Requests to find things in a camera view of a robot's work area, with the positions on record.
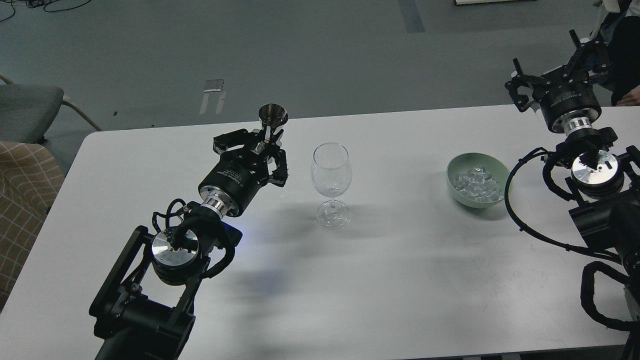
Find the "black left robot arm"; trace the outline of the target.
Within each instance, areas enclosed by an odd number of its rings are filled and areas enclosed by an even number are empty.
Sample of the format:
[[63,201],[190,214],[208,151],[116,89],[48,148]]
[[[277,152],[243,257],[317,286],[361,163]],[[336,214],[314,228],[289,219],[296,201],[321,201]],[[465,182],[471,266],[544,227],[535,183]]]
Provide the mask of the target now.
[[281,125],[214,138],[217,164],[198,185],[200,202],[177,198],[154,212],[151,234],[135,228],[92,301],[98,360],[176,360],[195,325],[195,297],[205,279],[234,260],[242,239],[224,222],[244,213],[268,184],[288,178]]

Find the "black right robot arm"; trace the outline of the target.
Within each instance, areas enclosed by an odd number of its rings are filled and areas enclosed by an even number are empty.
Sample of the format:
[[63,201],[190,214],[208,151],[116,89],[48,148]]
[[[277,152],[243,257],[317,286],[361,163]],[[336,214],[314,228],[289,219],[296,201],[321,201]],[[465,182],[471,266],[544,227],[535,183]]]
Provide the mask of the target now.
[[[553,151],[538,147],[518,160],[507,176],[503,201],[520,231],[565,251],[594,258],[582,271],[580,303],[586,315],[610,330],[628,334],[622,360],[639,358],[639,150],[628,146],[612,153],[618,136],[612,127],[597,129],[602,108],[593,86],[610,74],[613,66],[597,31],[580,39],[569,32],[574,53],[566,64],[542,75],[524,73],[517,58],[505,88],[520,112],[536,107],[547,130],[565,139]],[[584,246],[562,243],[534,230],[514,211],[510,200],[512,180],[535,157],[543,162],[547,189],[567,202],[574,227]],[[595,276],[608,276],[624,287],[631,320],[608,317],[595,304]]]

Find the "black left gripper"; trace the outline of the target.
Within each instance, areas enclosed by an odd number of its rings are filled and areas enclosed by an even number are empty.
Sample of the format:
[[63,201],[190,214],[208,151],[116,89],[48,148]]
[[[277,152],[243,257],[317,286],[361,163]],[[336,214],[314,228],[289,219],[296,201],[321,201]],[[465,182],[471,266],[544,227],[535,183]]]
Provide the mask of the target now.
[[[239,129],[214,137],[218,160],[198,185],[201,205],[221,218],[236,218],[268,183],[285,187],[289,173],[283,134],[283,129],[269,132],[267,139],[265,130]],[[272,162],[275,169],[269,172]]]

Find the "person left hand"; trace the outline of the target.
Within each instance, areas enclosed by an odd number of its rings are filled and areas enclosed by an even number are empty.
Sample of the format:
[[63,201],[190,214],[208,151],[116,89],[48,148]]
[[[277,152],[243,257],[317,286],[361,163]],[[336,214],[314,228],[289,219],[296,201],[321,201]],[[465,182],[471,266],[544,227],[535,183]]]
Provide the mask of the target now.
[[624,94],[615,104],[615,107],[635,107],[640,105],[640,85]]

